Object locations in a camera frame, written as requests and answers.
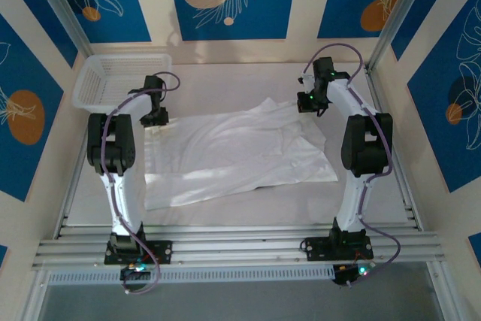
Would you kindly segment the black controller board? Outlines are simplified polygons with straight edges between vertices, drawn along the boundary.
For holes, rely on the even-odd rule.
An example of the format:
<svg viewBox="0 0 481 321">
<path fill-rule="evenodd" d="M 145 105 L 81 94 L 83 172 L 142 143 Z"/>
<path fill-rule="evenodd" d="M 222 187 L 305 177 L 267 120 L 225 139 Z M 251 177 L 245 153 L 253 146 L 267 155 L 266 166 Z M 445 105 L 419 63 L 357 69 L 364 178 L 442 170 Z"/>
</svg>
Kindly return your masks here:
<svg viewBox="0 0 481 321">
<path fill-rule="evenodd" d="M 136 281 L 136 280 L 150 280 L 151 272 L 148 271 L 144 266 L 133 267 L 129 266 L 122 268 L 120 271 L 119 279 L 122 282 Z"/>
<path fill-rule="evenodd" d="M 333 282 L 338 286 L 349 286 L 368 275 L 371 265 L 357 263 L 349 265 L 334 265 Z"/>
</svg>

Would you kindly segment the aluminium table side rail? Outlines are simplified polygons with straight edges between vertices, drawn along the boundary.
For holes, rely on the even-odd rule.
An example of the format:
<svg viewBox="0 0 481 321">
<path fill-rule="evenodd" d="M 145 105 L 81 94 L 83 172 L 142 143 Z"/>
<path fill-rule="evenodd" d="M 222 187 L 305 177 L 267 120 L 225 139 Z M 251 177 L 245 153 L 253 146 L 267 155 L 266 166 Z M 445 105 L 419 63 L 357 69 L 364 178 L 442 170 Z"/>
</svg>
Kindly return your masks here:
<svg viewBox="0 0 481 321">
<path fill-rule="evenodd" d="M 80 146 L 78 147 L 78 150 L 74 154 L 76 156 L 76 159 L 68 179 L 68 186 L 64 194 L 62 205 L 59 209 L 59 215 L 57 217 L 56 226 L 52 233 L 53 240 L 56 240 L 60 236 L 60 232 L 62 230 L 64 221 L 68 218 L 68 215 L 70 214 L 72 202 L 74 200 L 78 181 L 80 179 L 80 174 L 83 168 L 83 163 L 86 158 L 87 122 L 88 122 L 89 112 L 82 111 L 81 114 L 85 118 L 85 120 L 80 125 L 80 129 L 77 131 L 81 135 L 81 139 L 80 139 L 81 143 L 80 143 Z"/>
<path fill-rule="evenodd" d="M 377 71 L 366 68 L 366 78 L 370 88 L 371 97 L 376 107 L 383 112 L 391 113 L 392 107 L 383 90 L 383 85 Z M 392 144 L 392 172 L 389 176 L 377 178 L 371 193 L 368 211 L 375 210 L 383 214 L 383 219 L 388 219 L 388 209 L 394 210 L 403 206 L 407 221 L 404 227 L 412 226 L 415 229 L 424 230 L 419 216 L 418 207 L 414 201 L 413 192 L 409 185 L 404 166 L 402 165 L 396 145 L 397 131 L 393 127 Z"/>
</svg>

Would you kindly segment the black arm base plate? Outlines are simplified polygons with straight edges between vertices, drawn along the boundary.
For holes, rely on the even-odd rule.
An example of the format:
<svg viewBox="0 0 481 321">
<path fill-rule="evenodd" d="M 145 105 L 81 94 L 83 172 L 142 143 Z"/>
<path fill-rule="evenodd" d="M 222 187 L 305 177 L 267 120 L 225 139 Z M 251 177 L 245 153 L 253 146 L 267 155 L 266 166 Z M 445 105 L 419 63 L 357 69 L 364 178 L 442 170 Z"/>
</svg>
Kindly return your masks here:
<svg viewBox="0 0 481 321">
<path fill-rule="evenodd" d="M 173 246 L 171 241 L 146 241 L 145 244 L 160 265 L 171 263 Z M 137 263 L 153 265 L 154 261 L 149 253 L 136 242 L 124 247 L 116 247 L 111 241 L 108 241 L 104 264 L 127 266 Z"/>
<path fill-rule="evenodd" d="M 329 237 L 305 238 L 308 261 L 354 261 L 359 257 L 373 259 L 374 253 L 369 237 L 334 241 Z"/>
</svg>

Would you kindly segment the white plastic mesh basket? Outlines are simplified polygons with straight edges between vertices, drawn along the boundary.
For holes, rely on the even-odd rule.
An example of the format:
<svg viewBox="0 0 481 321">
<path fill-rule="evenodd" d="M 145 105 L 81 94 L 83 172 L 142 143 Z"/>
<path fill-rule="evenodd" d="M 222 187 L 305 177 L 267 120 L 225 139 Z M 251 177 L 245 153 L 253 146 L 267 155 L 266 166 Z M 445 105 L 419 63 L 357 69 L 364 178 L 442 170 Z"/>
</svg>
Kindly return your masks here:
<svg viewBox="0 0 481 321">
<path fill-rule="evenodd" d="M 77 76 L 72 104 L 90 113 L 109 113 L 129 91 L 144 86 L 147 75 L 170 71 L 166 53 L 116 53 L 90 56 Z"/>
</svg>

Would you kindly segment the aluminium mounting rail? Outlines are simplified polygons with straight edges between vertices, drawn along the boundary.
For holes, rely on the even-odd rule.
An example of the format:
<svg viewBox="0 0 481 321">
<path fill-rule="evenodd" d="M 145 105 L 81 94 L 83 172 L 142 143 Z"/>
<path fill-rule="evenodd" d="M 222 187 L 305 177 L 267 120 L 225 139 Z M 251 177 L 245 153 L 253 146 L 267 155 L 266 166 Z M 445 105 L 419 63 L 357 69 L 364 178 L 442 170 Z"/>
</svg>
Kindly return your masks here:
<svg viewBox="0 0 481 321">
<path fill-rule="evenodd" d="M 254 265 L 303 265 L 307 257 L 300 243 L 307 237 L 326 236 L 327 225 L 314 226 L 147 226 L 149 240 L 173 243 L 171 266 L 216 267 Z M 384 230 L 401 243 L 369 232 L 374 259 L 384 262 L 443 261 L 445 253 L 434 232 L 412 225 Z M 64 226 L 58 238 L 40 241 L 32 267 L 35 270 L 73 269 L 104 265 L 109 231 L 104 226 Z"/>
</svg>

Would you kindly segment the white t-shirt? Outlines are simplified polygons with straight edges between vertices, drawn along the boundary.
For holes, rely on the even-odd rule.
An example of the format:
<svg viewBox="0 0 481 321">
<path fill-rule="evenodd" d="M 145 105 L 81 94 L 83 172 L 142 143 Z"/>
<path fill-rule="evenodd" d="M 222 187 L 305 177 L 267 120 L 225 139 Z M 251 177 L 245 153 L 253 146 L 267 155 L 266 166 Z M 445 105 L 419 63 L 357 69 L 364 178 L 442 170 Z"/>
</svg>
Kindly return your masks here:
<svg viewBox="0 0 481 321">
<path fill-rule="evenodd" d="M 337 181 L 326 138 L 296 103 L 176 118 L 145 133 L 145 206 L 181 207 L 259 187 Z"/>
</svg>

